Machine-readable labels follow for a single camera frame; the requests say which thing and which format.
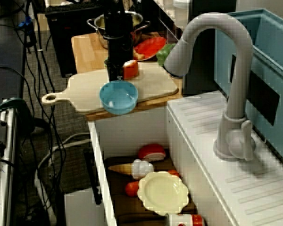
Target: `cutting board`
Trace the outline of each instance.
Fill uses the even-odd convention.
[[[139,62],[138,70],[138,76],[126,80],[137,88],[138,103],[178,92],[170,75],[157,62]],[[42,103],[55,105],[60,102],[70,102],[81,114],[103,111],[99,93],[108,81],[107,69],[76,74],[69,78],[68,86],[64,91],[44,95]]]

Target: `sink drainboard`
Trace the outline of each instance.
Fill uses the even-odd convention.
[[[255,158],[228,162],[213,151],[226,100],[210,92],[168,102],[194,156],[236,226],[283,226],[283,165],[255,132]]]

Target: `green vegetable toy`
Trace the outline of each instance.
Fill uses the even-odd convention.
[[[166,44],[160,51],[157,52],[156,57],[157,57],[157,62],[158,64],[162,67],[165,63],[166,57],[169,55],[171,52],[172,48],[176,44]]]

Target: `cooking pot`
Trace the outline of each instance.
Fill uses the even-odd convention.
[[[126,11],[125,13],[131,14],[133,22],[135,21],[135,26],[133,26],[132,38],[133,38],[133,44],[136,45],[141,38],[142,29],[149,27],[151,22],[143,21],[143,17],[139,13],[131,12],[131,11]],[[108,48],[107,40],[105,40],[103,37],[103,34],[105,32],[104,15],[100,15],[95,19],[87,20],[87,24],[93,29],[95,29],[96,33],[98,34],[98,38],[102,47]]]

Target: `light blue plastic bowl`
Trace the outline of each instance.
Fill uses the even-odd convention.
[[[137,88],[127,81],[111,81],[100,89],[100,100],[104,109],[112,114],[126,114],[137,103]]]

